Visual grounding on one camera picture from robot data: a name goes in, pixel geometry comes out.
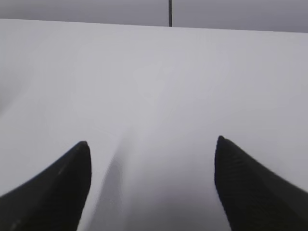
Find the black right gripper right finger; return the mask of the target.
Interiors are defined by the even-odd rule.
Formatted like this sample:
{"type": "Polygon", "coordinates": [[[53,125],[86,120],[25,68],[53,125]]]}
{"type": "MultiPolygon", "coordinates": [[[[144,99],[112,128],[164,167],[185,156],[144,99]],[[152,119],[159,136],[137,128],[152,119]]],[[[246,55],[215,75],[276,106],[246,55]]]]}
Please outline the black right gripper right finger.
{"type": "Polygon", "coordinates": [[[233,231],[306,231],[308,193],[219,136],[215,187],[233,231]]]}

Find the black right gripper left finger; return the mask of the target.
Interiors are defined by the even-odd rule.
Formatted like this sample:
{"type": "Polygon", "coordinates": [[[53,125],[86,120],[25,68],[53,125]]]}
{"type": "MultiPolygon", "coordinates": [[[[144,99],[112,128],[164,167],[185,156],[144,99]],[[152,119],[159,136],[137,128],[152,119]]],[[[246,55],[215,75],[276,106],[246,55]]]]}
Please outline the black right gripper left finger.
{"type": "Polygon", "coordinates": [[[0,197],[0,229],[77,230],[91,178],[90,148],[80,141],[41,173],[0,197]]]}

